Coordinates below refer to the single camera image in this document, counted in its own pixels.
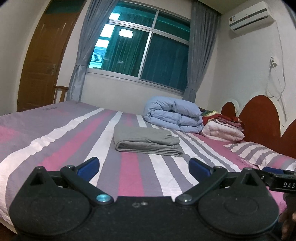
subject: striped bed sheet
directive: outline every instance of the striped bed sheet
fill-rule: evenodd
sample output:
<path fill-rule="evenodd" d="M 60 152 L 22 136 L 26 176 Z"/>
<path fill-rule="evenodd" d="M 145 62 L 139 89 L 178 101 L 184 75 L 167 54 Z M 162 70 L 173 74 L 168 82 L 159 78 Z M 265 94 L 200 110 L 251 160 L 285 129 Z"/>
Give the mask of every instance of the striped bed sheet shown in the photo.
<path fill-rule="evenodd" d="M 242 142 L 224 145 L 244 160 L 259 166 L 296 171 L 296 159 L 279 154 L 266 146 L 254 142 Z"/>
<path fill-rule="evenodd" d="M 161 129 L 133 115 L 67 101 L 0 117 L 0 218 L 9 224 L 8 209 L 34 167 L 48 171 L 79 165 L 96 156 L 100 170 L 90 181 L 117 196 L 171 196 L 198 182 L 188 171 L 196 157 L 210 166 L 239 172 L 252 165 L 223 146 L 198 134 L 171 131 L 180 138 L 183 157 L 117 152 L 113 129 L 127 126 Z"/>

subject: chair backrest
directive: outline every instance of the chair backrest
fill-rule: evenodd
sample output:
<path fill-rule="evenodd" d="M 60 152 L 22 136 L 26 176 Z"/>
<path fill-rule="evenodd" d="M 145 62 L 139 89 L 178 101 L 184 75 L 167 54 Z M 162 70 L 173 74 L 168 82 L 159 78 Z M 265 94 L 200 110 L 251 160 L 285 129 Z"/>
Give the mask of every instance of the chair backrest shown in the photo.
<path fill-rule="evenodd" d="M 62 90 L 59 102 L 63 102 L 65 100 L 66 92 L 68 91 L 69 87 L 65 87 L 65 86 L 54 86 L 54 87 L 55 87 L 54 104 L 57 102 L 57 92 L 58 92 L 58 90 Z"/>

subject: door handle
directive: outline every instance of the door handle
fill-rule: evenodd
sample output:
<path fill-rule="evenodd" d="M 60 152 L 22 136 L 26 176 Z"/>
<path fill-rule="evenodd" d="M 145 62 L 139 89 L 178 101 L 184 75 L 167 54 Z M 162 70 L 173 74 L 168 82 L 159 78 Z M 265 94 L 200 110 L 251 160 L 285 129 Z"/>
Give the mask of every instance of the door handle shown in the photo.
<path fill-rule="evenodd" d="M 55 73 L 55 70 L 56 70 L 56 67 L 57 67 L 57 65 L 56 65 L 56 64 L 54 64 L 54 65 L 52 66 L 52 71 L 51 71 L 51 73 L 50 73 L 50 75 L 51 75 L 51 76 L 53 76 L 53 75 L 54 75 L 54 73 Z"/>

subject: striped pillowcase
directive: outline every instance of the striped pillowcase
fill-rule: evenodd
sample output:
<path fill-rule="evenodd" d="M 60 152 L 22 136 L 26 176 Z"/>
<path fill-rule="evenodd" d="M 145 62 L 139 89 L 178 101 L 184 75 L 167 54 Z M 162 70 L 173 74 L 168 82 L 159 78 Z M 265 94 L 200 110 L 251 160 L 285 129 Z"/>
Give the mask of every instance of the striped pillowcase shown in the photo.
<path fill-rule="evenodd" d="M 263 145 L 254 142 L 241 142 L 224 146 L 244 160 L 258 165 L 260 169 L 273 167 L 296 171 L 296 159 L 279 154 Z"/>

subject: electrical cord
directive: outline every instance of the electrical cord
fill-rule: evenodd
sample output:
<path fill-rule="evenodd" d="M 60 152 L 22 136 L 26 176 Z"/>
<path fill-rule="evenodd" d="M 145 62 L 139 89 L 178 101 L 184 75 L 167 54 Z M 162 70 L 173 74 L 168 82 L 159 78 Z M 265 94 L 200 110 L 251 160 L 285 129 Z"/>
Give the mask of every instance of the electrical cord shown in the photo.
<path fill-rule="evenodd" d="M 280 93 L 279 96 L 274 96 L 274 95 L 270 92 L 269 87 L 268 87 L 268 84 L 269 84 L 269 78 L 268 78 L 268 82 L 267 82 L 267 91 L 268 91 L 268 93 L 271 95 L 271 97 L 274 97 L 274 98 L 277 99 L 277 101 L 279 101 L 279 100 L 281 99 L 281 97 L 283 96 L 283 93 L 284 93 L 284 91 L 285 91 L 285 89 L 286 89 L 286 77 L 285 77 L 285 71 L 284 71 L 284 51 L 283 51 L 283 46 L 282 46 L 282 42 L 281 42 L 281 35 L 280 35 L 280 33 L 279 33 L 279 26 L 278 26 L 278 24 L 277 24 L 277 21 L 275 21 L 275 22 L 276 22 L 276 28 L 277 28 L 277 31 L 278 31 L 278 35 L 279 35 L 279 41 L 280 41 L 281 53 L 282 53 L 282 63 L 283 63 L 283 68 L 282 68 L 282 69 L 283 69 L 283 77 L 284 77 L 284 87 L 281 86 L 281 82 L 280 82 L 280 79 L 279 79 L 279 75 L 278 75 L 278 73 L 277 73 L 277 71 L 276 71 L 276 68 L 275 68 L 275 66 L 274 66 L 274 63 L 271 61 L 271 64 L 270 64 L 270 66 L 269 66 L 269 69 L 270 69 L 270 72 L 271 72 L 271 66 L 273 66 L 273 68 L 274 68 L 274 70 L 275 70 L 275 72 L 276 72 L 277 79 L 278 79 L 278 81 L 279 81 L 279 85 L 280 85 L 280 87 L 281 87 L 281 93 Z"/>
<path fill-rule="evenodd" d="M 269 94 L 271 95 L 271 97 L 276 98 L 278 102 L 281 100 L 282 108 L 283 108 L 283 112 L 284 112 L 284 118 L 285 118 L 285 122 L 286 122 L 286 121 L 287 121 L 287 114 L 286 114 L 286 110 L 285 110 L 285 102 L 284 102 L 284 100 L 282 99 L 282 97 L 283 97 L 283 93 L 284 93 L 284 91 L 285 91 L 285 89 L 286 89 L 286 76 L 285 76 L 285 68 L 284 68 L 284 51 L 283 51 L 283 45 L 282 45 L 282 42 L 281 42 L 281 35 L 280 35 L 280 33 L 279 33 L 279 26 L 278 26 L 277 21 L 275 21 L 275 22 L 276 22 L 276 28 L 277 28 L 277 31 L 278 31 L 279 42 L 280 42 L 280 46 L 281 46 L 281 54 L 282 54 L 281 56 L 282 56 L 282 64 L 283 64 L 283 67 L 282 67 L 282 73 L 283 73 L 283 77 L 284 77 L 284 87 L 281 86 L 281 82 L 280 82 L 280 79 L 279 79 L 279 75 L 278 75 L 278 73 L 277 73 L 277 71 L 276 71 L 276 67 L 274 66 L 274 63 L 273 63 L 273 61 L 271 60 L 271 64 L 270 64 L 270 66 L 269 66 L 269 75 L 268 75 L 268 81 L 267 81 L 267 87 L 266 87 L 266 90 L 269 92 Z M 280 85 L 280 87 L 281 87 L 281 93 L 280 93 L 280 95 L 277 96 L 277 97 L 274 96 L 273 94 L 271 94 L 271 92 L 270 92 L 270 90 L 269 90 L 269 88 L 268 88 L 268 84 L 269 84 L 269 76 L 270 76 L 270 74 L 271 74 L 271 66 L 273 66 L 273 68 L 274 68 L 274 70 L 275 70 L 275 72 L 276 72 L 276 76 L 277 76 L 277 79 L 278 79 L 278 81 L 279 81 L 279 85 Z"/>

